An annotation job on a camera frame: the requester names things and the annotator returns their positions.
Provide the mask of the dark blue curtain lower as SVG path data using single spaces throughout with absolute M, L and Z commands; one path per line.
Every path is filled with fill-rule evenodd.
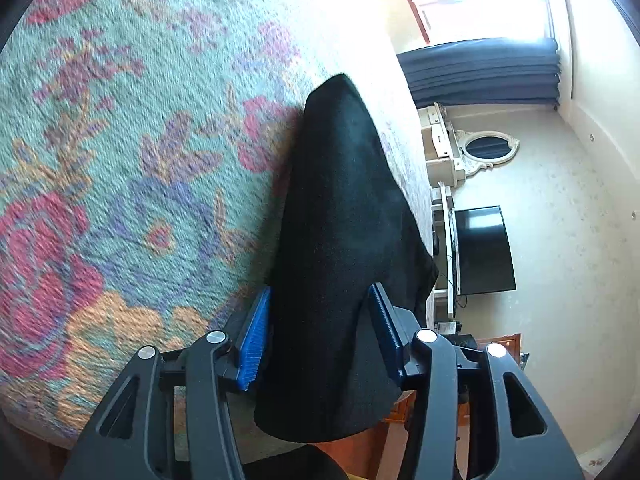
M 487 38 L 397 55 L 416 107 L 559 103 L 560 56 L 553 38 Z

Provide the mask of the orange wooden cabinet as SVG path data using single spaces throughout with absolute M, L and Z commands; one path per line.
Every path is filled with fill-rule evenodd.
M 390 377 L 402 395 L 384 420 L 390 424 L 409 421 L 418 394 L 442 408 L 446 402 L 470 403 L 470 383 L 478 374 L 478 362 L 490 344 L 501 344 L 515 363 L 521 364 L 521 335 L 475 339 L 470 334 L 442 336 L 434 330 L 416 330 L 405 344 L 394 351 L 384 350 Z

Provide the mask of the white ornate oval mirror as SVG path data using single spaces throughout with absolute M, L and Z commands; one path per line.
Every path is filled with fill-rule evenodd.
M 465 177 L 507 164 L 520 148 L 520 140 L 500 131 L 454 132 Z

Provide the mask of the black flat television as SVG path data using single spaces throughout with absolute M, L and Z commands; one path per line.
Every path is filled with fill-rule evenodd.
M 454 213 L 457 232 L 457 290 L 460 296 L 516 289 L 508 232 L 501 208 L 487 206 Z

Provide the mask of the cream dresser cabinet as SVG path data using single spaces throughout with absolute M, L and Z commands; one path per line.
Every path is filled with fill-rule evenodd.
M 447 126 L 446 113 L 434 103 L 418 110 L 428 178 L 433 188 L 443 184 L 457 188 L 465 181 L 458 144 Z

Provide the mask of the black pant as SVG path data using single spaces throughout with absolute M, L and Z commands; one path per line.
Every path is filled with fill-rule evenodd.
M 288 442 L 340 440 L 390 414 L 388 377 L 364 300 L 423 318 L 437 268 L 345 75 L 311 92 L 291 157 L 270 275 L 267 348 L 254 419 Z

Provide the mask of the white tv stand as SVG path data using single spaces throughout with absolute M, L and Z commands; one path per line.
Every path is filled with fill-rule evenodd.
M 456 320 L 459 285 L 459 244 L 451 188 L 438 182 L 432 188 L 433 250 L 439 276 L 434 288 L 434 322 Z

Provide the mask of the floral woven bedspread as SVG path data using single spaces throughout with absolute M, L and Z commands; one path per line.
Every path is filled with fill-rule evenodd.
M 366 0 L 32 0 L 1 52 L 1 407 L 70 448 L 129 356 L 268 271 L 308 94 L 356 84 L 423 237 L 420 120 Z

